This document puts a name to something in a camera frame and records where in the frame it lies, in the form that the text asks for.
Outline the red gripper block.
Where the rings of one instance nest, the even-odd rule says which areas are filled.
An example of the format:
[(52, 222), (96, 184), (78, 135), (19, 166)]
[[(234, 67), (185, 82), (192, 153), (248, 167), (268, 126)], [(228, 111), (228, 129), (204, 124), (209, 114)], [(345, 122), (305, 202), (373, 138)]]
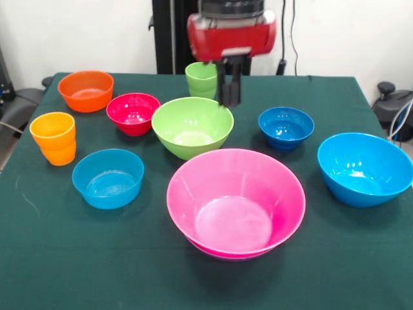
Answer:
[[(241, 93), (242, 57), (234, 56), (255, 57), (270, 53), (276, 40), (276, 16), (271, 10), (244, 19), (211, 19), (191, 14), (187, 33), (192, 55), (201, 62), (215, 61), (219, 104), (237, 106)], [(228, 57), (232, 57), (230, 93), (225, 64), (221, 61)]]

